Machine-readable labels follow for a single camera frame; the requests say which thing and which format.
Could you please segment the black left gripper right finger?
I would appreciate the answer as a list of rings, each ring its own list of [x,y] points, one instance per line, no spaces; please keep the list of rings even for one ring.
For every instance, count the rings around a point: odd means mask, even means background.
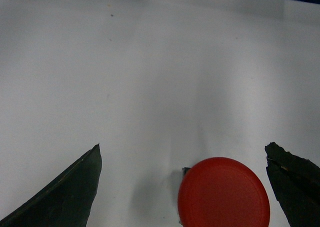
[[[320,225],[320,168],[275,142],[264,147],[266,172],[291,227]]]

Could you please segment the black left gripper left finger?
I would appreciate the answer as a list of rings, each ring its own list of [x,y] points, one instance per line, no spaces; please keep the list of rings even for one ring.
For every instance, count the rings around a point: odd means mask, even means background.
[[[2,227],[85,227],[102,170],[97,144],[31,199],[0,221]]]

